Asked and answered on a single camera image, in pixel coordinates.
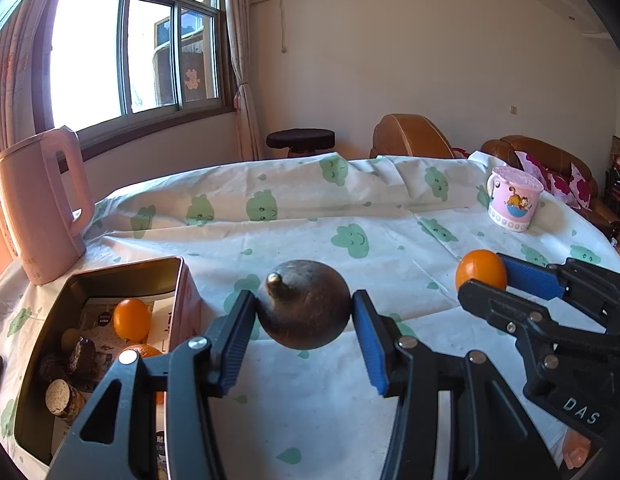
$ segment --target plastic mug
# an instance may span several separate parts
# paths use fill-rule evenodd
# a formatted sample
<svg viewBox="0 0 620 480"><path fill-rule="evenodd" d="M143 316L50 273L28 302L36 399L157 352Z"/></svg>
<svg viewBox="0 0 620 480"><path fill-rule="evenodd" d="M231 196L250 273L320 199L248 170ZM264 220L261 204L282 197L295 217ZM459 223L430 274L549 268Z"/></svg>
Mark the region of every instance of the plastic mug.
<svg viewBox="0 0 620 480"><path fill-rule="evenodd" d="M543 191L541 182L517 168L498 166L492 170L486 188L492 221L509 231L525 231Z"/></svg>

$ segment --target window sill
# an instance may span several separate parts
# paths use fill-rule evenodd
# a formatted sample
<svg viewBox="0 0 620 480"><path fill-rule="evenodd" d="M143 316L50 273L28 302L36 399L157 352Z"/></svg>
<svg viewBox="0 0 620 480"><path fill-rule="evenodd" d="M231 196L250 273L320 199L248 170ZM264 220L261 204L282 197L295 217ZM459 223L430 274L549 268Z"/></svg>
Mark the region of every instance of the window sill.
<svg viewBox="0 0 620 480"><path fill-rule="evenodd" d="M228 114L234 111L234 108L231 106L221 106L209 108L207 110L180 112L158 120L155 119L143 123L136 123L125 128L119 128L109 132L105 136L99 136L96 139L86 139L85 141L82 141L80 135L79 143L81 145L81 154L84 161L90 160L95 156L102 155L109 150L118 148L127 142L141 139L142 137L155 134L161 130L166 130L167 128L171 128L173 126L179 126L180 124L198 121L200 119L205 119L216 115ZM61 158L59 160L59 168L61 169L61 173L65 173L68 170L68 164L66 163L65 158Z"/></svg>

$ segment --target curtain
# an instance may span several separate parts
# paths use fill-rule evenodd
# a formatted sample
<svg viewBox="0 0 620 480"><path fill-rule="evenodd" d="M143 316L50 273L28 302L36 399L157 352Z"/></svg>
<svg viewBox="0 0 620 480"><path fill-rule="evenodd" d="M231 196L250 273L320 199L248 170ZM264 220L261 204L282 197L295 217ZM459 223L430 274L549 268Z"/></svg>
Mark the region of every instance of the curtain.
<svg viewBox="0 0 620 480"><path fill-rule="evenodd" d="M237 146L241 160L263 158L263 140L259 133L254 98L248 82L250 73L250 0L225 0L230 38L230 55L238 91Z"/></svg>
<svg viewBox="0 0 620 480"><path fill-rule="evenodd" d="M49 0L22 0L0 32L0 153L33 136L32 45ZM0 260L7 267L16 251L0 203Z"/></svg>

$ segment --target black round stool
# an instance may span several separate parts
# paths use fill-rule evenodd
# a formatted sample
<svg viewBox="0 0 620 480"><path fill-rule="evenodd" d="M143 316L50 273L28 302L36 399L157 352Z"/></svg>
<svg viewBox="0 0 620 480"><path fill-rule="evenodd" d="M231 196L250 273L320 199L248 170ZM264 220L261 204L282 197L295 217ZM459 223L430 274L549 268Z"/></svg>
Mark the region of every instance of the black round stool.
<svg viewBox="0 0 620 480"><path fill-rule="evenodd" d="M287 158L316 155L316 150L334 148L334 132L320 128L293 128L266 137L270 148L289 148Z"/></svg>

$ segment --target black circular label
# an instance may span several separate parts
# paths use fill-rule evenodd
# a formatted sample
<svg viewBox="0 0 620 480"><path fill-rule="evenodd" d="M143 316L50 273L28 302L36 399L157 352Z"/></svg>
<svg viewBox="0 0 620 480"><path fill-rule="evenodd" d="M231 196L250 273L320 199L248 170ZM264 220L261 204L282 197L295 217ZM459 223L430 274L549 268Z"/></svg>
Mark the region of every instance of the black circular label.
<svg viewBox="0 0 620 480"><path fill-rule="evenodd" d="M99 326L107 326L111 319L112 314L110 314L109 312L101 312L99 314Z"/></svg>
<svg viewBox="0 0 620 480"><path fill-rule="evenodd" d="M165 431L156 432L156 452L160 456L165 456Z"/></svg>

